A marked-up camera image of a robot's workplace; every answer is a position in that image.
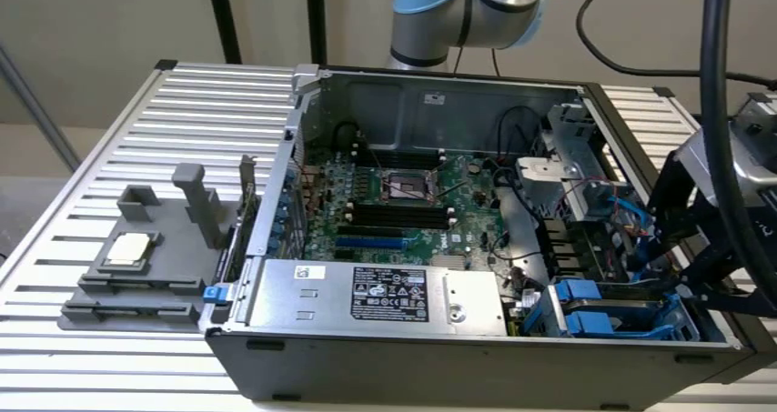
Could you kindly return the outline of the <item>silver chipset heatsink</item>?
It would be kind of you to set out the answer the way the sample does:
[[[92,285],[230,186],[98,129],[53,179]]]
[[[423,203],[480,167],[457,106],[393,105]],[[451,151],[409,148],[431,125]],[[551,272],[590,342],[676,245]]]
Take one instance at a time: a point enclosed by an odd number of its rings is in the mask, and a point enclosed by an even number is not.
[[[429,266],[465,271],[471,268],[471,258],[464,255],[433,255]]]

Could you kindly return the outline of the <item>silver CPU chip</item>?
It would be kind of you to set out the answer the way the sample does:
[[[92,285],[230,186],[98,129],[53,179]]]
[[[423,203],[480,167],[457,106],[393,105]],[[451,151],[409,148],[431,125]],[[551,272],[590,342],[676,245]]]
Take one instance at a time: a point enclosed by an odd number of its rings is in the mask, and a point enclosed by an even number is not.
[[[105,263],[110,266],[130,266],[136,264],[150,244],[150,237],[144,233],[124,233],[120,235],[105,256]]]

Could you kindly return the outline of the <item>metal drive cage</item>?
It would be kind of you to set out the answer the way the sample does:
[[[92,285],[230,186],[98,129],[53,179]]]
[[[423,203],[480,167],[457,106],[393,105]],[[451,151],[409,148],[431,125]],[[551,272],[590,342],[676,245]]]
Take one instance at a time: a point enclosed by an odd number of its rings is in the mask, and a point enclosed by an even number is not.
[[[604,148],[587,107],[552,106],[536,144],[515,163],[524,196],[542,216],[603,222],[615,217],[615,196],[630,195],[632,188],[616,177]]]

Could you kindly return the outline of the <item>CPU socket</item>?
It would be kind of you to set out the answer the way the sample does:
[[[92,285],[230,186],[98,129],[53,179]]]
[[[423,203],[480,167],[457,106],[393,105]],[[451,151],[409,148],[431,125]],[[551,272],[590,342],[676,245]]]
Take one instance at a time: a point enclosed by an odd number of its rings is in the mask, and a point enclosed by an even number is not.
[[[433,204],[437,194],[436,172],[431,170],[388,169],[380,177],[380,199]]]

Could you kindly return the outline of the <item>short black expansion slot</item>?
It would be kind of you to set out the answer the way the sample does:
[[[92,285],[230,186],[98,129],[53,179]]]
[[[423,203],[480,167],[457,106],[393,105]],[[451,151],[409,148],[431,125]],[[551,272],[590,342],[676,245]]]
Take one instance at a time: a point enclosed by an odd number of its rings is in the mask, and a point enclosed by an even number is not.
[[[392,255],[375,250],[336,249],[333,259],[357,263],[388,263]]]

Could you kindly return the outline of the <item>open black PC case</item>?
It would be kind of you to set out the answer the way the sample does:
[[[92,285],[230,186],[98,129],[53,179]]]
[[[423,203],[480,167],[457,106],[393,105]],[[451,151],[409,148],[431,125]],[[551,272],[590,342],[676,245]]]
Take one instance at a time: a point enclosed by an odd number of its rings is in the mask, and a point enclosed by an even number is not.
[[[473,407],[642,410],[700,383],[728,384],[777,364],[777,339],[763,317],[704,308],[674,286],[702,334],[698,342],[521,336],[517,327],[544,288],[563,278],[667,281],[706,247],[684,238],[644,265],[636,251],[654,237],[647,210],[664,159],[699,128],[674,98],[652,89],[496,77],[341,70],[300,65],[292,105],[238,278],[224,305],[206,304],[204,339],[240,394],[258,401]],[[441,106],[421,102],[443,94]],[[542,216],[519,183],[552,106],[587,107],[604,157],[632,193],[616,195],[607,221]],[[353,148],[487,154],[503,231],[488,249],[496,263],[501,337],[355,337],[261,332],[246,318],[261,267],[304,257],[307,213],[301,175],[315,151]]]

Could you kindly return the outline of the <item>disk in blue carrier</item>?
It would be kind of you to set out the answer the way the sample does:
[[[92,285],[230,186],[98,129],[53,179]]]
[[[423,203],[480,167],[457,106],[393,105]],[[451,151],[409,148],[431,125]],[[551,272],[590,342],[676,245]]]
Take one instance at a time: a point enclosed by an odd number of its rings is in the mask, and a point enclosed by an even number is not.
[[[552,284],[560,301],[590,300],[662,300],[676,293],[676,288],[658,278],[635,282],[596,282],[563,278]]]

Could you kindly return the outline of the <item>black stand pole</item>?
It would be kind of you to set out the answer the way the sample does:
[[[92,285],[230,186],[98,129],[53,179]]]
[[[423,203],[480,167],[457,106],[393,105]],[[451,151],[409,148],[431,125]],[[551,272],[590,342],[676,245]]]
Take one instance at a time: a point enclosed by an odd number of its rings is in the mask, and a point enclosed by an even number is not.
[[[216,23],[221,52],[226,64],[241,65],[241,53],[229,0],[209,0]]]
[[[305,0],[311,61],[328,63],[325,0]]]

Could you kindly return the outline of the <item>grey parts rack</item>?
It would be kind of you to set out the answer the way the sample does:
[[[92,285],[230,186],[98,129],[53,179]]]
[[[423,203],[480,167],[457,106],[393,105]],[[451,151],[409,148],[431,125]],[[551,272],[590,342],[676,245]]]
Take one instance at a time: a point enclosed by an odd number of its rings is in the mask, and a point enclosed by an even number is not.
[[[120,217],[60,307],[61,329],[196,332],[237,209],[205,187],[204,175],[198,164],[176,165],[170,182],[180,199],[164,199],[150,186],[126,186],[116,201]],[[136,264],[110,266],[105,256],[124,233],[148,234],[150,244]]]

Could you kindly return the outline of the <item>grey aluminium bar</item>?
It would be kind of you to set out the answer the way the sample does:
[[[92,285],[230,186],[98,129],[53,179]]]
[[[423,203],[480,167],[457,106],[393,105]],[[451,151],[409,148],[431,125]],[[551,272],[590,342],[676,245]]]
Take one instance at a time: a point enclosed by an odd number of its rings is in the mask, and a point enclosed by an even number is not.
[[[28,86],[22,75],[6,53],[5,48],[0,44],[0,76],[3,78],[11,92],[17,96],[21,105],[24,106],[33,123],[42,134],[44,139],[50,145],[60,161],[70,173],[76,171],[81,164],[81,159],[73,149],[73,146],[52,121],[46,110],[41,106],[32,88]]]

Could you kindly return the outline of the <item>silver power supply unit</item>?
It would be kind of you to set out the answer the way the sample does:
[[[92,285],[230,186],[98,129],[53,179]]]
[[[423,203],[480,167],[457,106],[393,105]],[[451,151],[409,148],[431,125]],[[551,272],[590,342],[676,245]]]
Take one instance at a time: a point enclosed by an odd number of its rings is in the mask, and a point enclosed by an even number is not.
[[[265,261],[249,328],[355,337],[501,337],[492,273],[439,266]]]

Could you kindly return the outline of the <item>green motherboard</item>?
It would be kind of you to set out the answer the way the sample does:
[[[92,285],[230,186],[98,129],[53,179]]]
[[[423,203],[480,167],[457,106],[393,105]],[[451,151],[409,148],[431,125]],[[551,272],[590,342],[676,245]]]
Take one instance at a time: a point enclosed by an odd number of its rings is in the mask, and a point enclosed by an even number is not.
[[[452,153],[437,149],[437,164],[429,166],[359,166],[359,148],[351,151],[315,151],[305,158],[301,175],[303,203],[307,213],[305,247],[303,255],[312,260],[337,261],[336,249],[375,250],[392,255],[388,263],[429,266],[433,255],[464,255],[471,258],[469,269],[493,266],[488,249],[501,234],[500,200],[492,184],[497,168],[491,157],[480,152]],[[477,176],[467,174],[467,163],[481,165]],[[436,202],[385,202],[380,199],[380,174],[388,169],[431,170],[436,172]],[[352,226],[349,203],[445,206],[448,229],[401,228],[405,246],[401,250],[365,249],[335,246],[339,226]]]

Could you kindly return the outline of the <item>green graphics card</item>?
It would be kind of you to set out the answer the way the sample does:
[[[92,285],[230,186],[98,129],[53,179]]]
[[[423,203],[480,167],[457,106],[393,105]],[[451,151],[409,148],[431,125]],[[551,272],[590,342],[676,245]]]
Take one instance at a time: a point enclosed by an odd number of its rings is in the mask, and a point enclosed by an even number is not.
[[[258,212],[260,199],[256,194],[254,159],[242,155],[238,164],[240,175],[240,206],[236,210],[236,221],[229,240],[221,282],[232,283],[240,276],[248,250],[248,241]]]

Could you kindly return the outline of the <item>blue expansion slot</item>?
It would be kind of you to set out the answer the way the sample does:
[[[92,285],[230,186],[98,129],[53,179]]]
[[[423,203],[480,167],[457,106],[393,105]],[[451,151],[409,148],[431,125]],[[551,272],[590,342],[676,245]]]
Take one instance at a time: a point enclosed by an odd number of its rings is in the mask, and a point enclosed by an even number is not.
[[[365,249],[401,250],[405,243],[401,238],[384,237],[337,237],[335,246]]]

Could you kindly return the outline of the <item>blue disk carrier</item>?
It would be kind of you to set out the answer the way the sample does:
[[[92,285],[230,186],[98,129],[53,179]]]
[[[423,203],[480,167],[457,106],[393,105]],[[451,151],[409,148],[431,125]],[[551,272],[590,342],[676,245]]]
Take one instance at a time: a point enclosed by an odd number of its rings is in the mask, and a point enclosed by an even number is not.
[[[572,337],[679,342],[700,339],[678,302],[582,299],[568,302],[563,310]]]

